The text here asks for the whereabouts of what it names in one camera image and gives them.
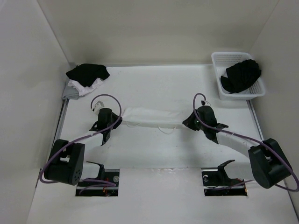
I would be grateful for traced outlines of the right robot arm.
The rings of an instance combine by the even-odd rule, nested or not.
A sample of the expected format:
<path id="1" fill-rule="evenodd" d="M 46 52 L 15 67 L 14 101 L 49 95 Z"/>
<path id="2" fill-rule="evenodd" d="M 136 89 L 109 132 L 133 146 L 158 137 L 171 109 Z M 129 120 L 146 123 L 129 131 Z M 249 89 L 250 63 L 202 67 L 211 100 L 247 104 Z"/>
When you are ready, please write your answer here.
<path id="1" fill-rule="evenodd" d="M 217 122 L 210 106 L 199 107 L 182 124 L 194 131 L 201 130 L 212 142 L 248 157 L 250 177 L 265 189 L 292 174 L 292 168 L 277 141 L 271 138 L 260 141 L 229 131 L 228 125 Z"/>

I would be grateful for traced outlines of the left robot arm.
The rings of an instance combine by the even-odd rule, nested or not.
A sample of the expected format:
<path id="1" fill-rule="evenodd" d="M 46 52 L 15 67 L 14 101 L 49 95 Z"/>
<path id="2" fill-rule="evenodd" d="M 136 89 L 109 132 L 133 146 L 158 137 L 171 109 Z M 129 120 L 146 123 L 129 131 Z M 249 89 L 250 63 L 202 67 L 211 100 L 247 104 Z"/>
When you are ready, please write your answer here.
<path id="1" fill-rule="evenodd" d="M 47 184 L 64 183 L 72 186 L 89 180 L 94 186 L 102 185 L 105 174 L 100 170 L 103 166 L 85 161 L 85 153 L 88 149 L 105 145 L 111 137 L 111 131 L 121 123 L 121 115 L 109 108 L 100 109 L 98 120 L 85 136 L 73 141 L 58 139 L 54 142 L 39 180 Z"/>

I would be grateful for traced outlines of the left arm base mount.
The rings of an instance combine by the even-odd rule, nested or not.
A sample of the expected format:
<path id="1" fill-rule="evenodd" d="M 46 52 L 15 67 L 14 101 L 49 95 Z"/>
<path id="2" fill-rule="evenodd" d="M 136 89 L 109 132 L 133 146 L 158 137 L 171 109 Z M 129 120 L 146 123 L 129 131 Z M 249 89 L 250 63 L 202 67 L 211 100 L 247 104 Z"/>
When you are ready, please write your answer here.
<path id="1" fill-rule="evenodd" d="M 77 197 L 116 197 L 119 194 L 120 170 L 106 169 L 103 164 L 86 162 L 76 185 Z"/>

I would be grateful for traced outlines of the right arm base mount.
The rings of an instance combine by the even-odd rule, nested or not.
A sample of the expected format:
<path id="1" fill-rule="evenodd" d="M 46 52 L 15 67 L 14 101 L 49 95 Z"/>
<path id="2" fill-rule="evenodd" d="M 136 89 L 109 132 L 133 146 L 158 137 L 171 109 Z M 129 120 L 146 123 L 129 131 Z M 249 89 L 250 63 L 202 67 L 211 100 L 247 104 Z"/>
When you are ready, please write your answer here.
<path id="1" fill-rule="evenodd" d="M 245 183 L 239 178 L 230 178 L 225 167 L 235 160 L 228 160 L 215 168 L 203 168 L 201 170 L 203 189 L 205 196 L 247 196 Z"/>

